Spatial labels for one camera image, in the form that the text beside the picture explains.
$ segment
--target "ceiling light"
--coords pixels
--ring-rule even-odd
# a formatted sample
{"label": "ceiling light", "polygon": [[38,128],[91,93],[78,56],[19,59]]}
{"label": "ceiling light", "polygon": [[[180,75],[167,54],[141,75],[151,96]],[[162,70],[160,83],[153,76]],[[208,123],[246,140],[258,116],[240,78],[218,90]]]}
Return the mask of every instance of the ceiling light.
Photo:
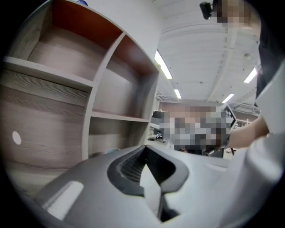
{"label": "ceiling light", "polygon": [[161,55],[158,51],[155,53],[155,61],[160,65],[161,70],[163,71],[165,77],[167,79],[172,79],[171,73],[169,72],[169,69],[167,68],[165,62],[161,58]]}
{"label": "ceiling light", "polygon": [[244,80],[244,83],[249,83],[255,76],[257,75],[257,70],[254,67],[252,72],[248,75],[248,77]]}
{"label": "ceiling light", "polygon": [[235,95],[235,94],[231,93],[230,95],[228,95],[228,96],[227,96],[227,98],[226,98],[226,99],[224,99],[224,100],[223,100],[223,102],[222,102],[222,103],[224,104],[224,103],[228,102],[228,101],[229,101],[229,99],[231,99],[234,95]]}
{"label": "ceiling light", "polygon": [[181,99],[181,95],[179,90],[174,90],[174,92],[176,93],[176,96],[178,97],[178,99]]}

